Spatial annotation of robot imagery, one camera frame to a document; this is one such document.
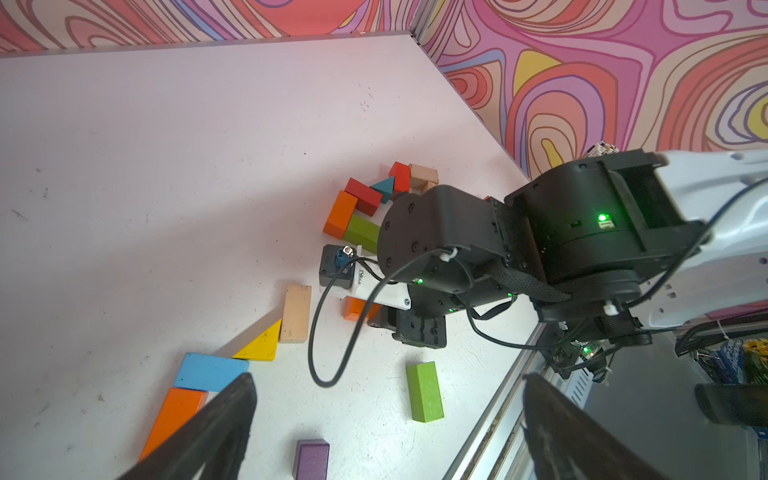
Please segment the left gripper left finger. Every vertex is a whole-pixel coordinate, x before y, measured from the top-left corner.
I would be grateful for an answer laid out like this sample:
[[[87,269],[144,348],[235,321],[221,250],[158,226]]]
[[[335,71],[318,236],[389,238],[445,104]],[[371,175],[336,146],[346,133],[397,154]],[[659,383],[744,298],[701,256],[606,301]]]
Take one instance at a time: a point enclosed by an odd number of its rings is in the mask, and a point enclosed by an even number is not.
[[[253,377],[243,373],[122,478],[236,479],[256,406]]]

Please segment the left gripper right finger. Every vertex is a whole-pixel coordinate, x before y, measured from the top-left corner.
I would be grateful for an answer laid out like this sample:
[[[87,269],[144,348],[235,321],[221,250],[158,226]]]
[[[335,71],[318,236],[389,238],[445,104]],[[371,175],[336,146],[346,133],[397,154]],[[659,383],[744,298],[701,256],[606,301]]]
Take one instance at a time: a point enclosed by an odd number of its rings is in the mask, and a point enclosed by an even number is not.
[[[541,375],[524,379],[524,435],[538,479],[664,477]]]

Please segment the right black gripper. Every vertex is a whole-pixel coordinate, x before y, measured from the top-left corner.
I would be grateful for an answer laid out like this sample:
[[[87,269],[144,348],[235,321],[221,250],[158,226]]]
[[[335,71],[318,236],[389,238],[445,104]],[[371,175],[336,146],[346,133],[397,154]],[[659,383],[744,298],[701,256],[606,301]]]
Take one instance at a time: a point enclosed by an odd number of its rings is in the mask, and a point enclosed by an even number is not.
[[[447,346],[446,319],[422,318],[411,310],[381,307],[367,321],[373,328],[388,330],[394,340],[419,348],[442,349]]]

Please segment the orange block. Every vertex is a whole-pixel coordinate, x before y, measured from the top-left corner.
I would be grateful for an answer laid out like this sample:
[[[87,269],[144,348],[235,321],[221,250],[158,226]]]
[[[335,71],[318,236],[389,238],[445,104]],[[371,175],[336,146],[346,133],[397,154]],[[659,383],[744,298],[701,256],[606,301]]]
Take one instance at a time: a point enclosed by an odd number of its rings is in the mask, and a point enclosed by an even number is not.
[[[165,397],[139,460],[144,460],[187,423],[205,405],[207,398],[208,393],[204,391],[171,388]]]
[[[340,191],[327,217],[323,232],[333,238],[341,240],[344,237],[349,222],[354,214],[357,201],[358,199],[355,196],[345,191]]]
[[[348,321],[354,321],[354,322],[358,321],[365,307],[365,303],[366,303],[365,300],[347,296],[344,299],[344,305],[343,305],[343,311],[342,311],[343,319]],[[376,316],[376,314],[380,309],[381,309],[381,305],[373,304],[366,316],[365,322],[369,323],[370,320]]]

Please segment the light blue long block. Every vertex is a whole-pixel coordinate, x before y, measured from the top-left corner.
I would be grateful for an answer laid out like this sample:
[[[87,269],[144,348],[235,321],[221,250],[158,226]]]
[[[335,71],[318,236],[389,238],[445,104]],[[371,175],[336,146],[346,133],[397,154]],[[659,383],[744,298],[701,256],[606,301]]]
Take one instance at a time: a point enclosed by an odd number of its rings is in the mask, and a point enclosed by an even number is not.
[[[241,374],[246,373],[246,360],[186,353],[174,380],[174,387],[221,392]]]

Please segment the green block bottom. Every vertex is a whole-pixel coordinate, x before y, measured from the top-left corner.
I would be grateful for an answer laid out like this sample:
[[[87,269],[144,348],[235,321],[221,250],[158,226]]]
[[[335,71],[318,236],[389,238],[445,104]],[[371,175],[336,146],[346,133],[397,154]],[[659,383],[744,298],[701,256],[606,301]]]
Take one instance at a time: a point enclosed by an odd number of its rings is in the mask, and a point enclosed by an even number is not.
[[[444,418],[444,407],[434,362],[406,366],[412,418],[429,423]]]

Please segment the green block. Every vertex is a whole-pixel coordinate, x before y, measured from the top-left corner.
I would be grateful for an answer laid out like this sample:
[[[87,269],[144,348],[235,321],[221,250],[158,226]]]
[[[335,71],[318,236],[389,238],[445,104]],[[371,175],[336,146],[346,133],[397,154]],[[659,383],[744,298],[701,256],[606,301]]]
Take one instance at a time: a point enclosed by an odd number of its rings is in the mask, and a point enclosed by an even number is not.
[[[353,246],[361,246],[363,250],[376,255],[380,226],[353,214],[348,223],[343,239]]]
[[[444,418],[444,407],[434,362],[406,366],[412,418],[429,423]]]

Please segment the yellow triangle block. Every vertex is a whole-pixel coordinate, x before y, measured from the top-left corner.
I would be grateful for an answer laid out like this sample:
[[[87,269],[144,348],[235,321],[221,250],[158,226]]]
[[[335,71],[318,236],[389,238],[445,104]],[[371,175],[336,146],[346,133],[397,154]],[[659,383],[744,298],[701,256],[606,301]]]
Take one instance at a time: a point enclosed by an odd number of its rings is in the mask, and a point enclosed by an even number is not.
[[[234,359],[246,361],[274,361],[277,354],[282,320],[279,319],[264,333],[239,350]]]

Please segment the natural wood block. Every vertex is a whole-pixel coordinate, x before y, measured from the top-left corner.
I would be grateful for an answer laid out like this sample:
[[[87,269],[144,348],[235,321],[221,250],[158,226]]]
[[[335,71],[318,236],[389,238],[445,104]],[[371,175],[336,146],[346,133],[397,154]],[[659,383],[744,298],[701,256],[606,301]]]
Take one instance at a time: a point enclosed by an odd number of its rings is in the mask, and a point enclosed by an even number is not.
[[[411,189],[425,192],[439,184],[438,172],[435,169],[416,164],[410,164],[409,168]]]
[[[308,340],[311,296],[311,286],[287,286],[279,336],[281,343],[304,343]]]

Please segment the red block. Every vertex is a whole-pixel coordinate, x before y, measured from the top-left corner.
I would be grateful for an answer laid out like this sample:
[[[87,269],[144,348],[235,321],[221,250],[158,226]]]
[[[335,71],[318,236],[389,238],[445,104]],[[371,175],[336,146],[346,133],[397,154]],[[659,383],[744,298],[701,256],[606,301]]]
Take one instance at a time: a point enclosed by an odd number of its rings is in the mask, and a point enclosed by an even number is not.
[[[382,194],[373,188],[350,178],[344,191],[357,199],[355,209],[372,217],[378,210],[382,201]]]
[[[394,179],[393,193],[395,195],[410,191],[411,169],[408,165],[395,162],[389,171],[389,175]]]

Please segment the teal triangle block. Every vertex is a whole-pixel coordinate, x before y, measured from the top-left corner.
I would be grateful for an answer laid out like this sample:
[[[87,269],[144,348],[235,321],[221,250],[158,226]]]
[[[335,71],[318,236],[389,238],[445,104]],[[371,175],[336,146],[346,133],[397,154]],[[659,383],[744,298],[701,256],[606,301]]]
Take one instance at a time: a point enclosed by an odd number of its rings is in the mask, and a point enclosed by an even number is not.
[[[381,195],[381,204],[388,203],[393,194],[395,187],[395,177],[389,177],[386,180],[382,180],[370,186],[370,188]]]

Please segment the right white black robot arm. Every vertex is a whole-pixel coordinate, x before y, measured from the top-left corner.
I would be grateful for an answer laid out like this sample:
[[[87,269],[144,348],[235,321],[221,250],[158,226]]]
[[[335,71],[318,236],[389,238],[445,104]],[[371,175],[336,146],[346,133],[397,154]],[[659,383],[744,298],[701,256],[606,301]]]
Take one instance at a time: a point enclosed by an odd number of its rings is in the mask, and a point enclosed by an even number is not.
[[[419,319],[524,295],[582,342],[642,343],[767,296],[767,154],[632,150],[558,166],[503,200],[436,186],[381,226]]]

